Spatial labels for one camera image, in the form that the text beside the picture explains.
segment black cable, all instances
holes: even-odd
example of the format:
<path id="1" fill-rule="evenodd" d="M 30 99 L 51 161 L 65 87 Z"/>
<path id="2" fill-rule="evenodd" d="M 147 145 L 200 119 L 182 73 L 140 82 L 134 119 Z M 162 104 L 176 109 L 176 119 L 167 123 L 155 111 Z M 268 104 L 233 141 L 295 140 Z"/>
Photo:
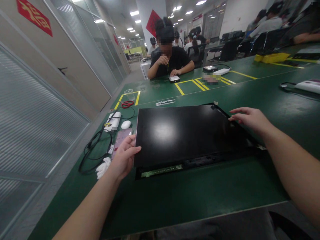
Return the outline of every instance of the black cable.
<path id="1" fill-rule="evenodd" d="M 105 122 L 108 122 L 110 119 L 112 118 L 120 118 L 120 119 L 125 119 L 125 120 L 129 120 L 133 117 L 136 117 L 135 116 L 135 110 L 133 107 L 129 106 L 132 110 L 133 110 L 133 115 L 129 118 L 123 118 L 123 117 L 113 117 L 121 108 L 122 109 L 125 109 L 123 107 L 120 107 L 118 108 L 110 118 L 108 118 Z M 87 143 L 87 145 L 85 146 L 84 150 L 83 150 L 83 158 L 80 162 L 80 165 L 78 167 L 78 172 L 80 174 L 88 174 L 88 173 L 91 173 L 91 171 L 95 170 L 102 162 L 103 162 L 103 159 L 105 157 L 107 157 L 109 154 L 108 154 L 108 151 L 110 150 L 110 147 L 111 147 L 111 144 L 112 144 L 112 141 L 113 141 L 113 137 L 112 137 L 112 134 L 111 133 L 115 133 L 115 132 L 111 132 L 111 131 L 104 131 L 104 128 L 105 128 L 105 124 L 102 125 L 101 129 L 91 138 L 91 140 Z M 102 155 L 101 157 L 98 157 L 98 158 L 89 158 L 89 154 L 91 153 L 91 151 L 93 151 L 93 149 L 95 148 L 95 146 L 98 144 L 98 142 L 101 140 L 101 137 L 102 137 L 102 134 L 103 132 L 108 132 L 109 135 L 110 135 L 110 142 L 109 142 L 109 145 L 108 145 L 108 148 L 107 148 L 107 151 L 104 155 Z M 100 160 L 94 167 L 90 168 L 90 169 L 87 169 L 87 170 L 82 170 L 82 167 L 83 167 L 83 164 L 85 162 L 86 159 L 89 159 L 89 160 L 93 160 L 93 161 L 96 161 L 96 160 Z"/>

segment clear plastic cup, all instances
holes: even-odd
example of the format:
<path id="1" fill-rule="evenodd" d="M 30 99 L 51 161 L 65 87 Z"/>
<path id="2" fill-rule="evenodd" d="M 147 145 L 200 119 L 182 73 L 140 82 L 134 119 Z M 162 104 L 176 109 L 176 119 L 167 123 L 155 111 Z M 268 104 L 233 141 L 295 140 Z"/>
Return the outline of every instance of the clear plastic cup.
<path id="1" fill-rule="evenodd" d="M 127 96 L 128 100 L 134 101 L 136 99 L 136 97 L 133 94 L 133 89 L 125 90 L 124 94 Z"/>

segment table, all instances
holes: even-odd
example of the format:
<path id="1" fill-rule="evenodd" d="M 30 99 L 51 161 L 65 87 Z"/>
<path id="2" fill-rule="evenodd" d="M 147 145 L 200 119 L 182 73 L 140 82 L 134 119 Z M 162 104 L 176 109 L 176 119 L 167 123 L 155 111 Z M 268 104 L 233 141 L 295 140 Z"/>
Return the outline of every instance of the table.
<path id="1" fill-rule="evenodd" d="M 303 47 L 306 46 L 288 48 L 286 52 L 294 54 Z M 259 108 L 276 127 L 320 159 L 320 125 L 315 120 L 319 119 L 320 102 L 279 89 L 280 83 L 289 80 L 298 83 L 319 78 L 320 66 L 314 61 L 296 61 L 300 64 L 297 68 L 282 63 L 257 63 L 253 59 L 254 56 L 228 62 L 233 70 L 223 75 L 218 85 L 201 83 L 202 70 L 196 69 L 182 75 L 180 83 L 170 84 L 163 77 L 127 84 L 124 89 L 134 90 L 136 113 L 138 108 L 156 107 L 159 100 L 166 99 L 175 99 L 175 103 L 164 107 L 200 105 L 214 100 L 225 112 L 242 106 Z M 119 104 L 115 102 L 112 107 L 119 107 Z M 121 113 L 123 117 L 130 117 L 132 109 L 122 109 Z M 135 132 L 136 118 L 132 119 L 132 126 Z M 103 155 L 108 141 L 106 136 L 92 157 Z M 95 174 L 82 176 L 77 172 L 79 163 L 62 184 L 30 240 L 51 239 L 96 183 Z M 121 183 L 101 239 L 289 200 L 268 154 L 259 159 L 247 157 L 138 181 L 134 177 L 132 170 Z"/>

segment scissors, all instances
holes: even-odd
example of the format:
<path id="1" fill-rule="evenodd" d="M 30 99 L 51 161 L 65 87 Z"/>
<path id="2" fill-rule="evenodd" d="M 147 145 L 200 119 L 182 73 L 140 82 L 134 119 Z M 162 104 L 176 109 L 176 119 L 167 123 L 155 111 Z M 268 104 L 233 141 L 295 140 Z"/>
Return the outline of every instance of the scissors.
<path id="1" fill-rule="evenodd" d="M 131 107 L 134 104 L 134 101 L 125 101 L 125 102 L 120 102 L 122 108 L 128 108 Z"/>

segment white wall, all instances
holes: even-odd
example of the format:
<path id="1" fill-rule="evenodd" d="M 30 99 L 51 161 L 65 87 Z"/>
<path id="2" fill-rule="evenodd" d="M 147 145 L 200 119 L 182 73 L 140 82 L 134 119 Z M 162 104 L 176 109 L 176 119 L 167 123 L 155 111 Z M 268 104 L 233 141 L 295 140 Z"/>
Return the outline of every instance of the white wall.
<path id="1" fill-rule="evenodd" d="M 159 0 L 136 0 L 141 20 L 143 34 L 147 43 L 148 49 L 151 48 L 150 38 L 153 35 L 146 29 L 150 14 L 154 10 L 160 18 L 167 16 L 166 1 Z"/>
<path id="2" fill-rule="evenodd" d="M 220 38 L 222 34 L 232 31 L 245 31 L 261 9 L 264 9 L 268 0 L 228 0 L 224 14 Z"/>

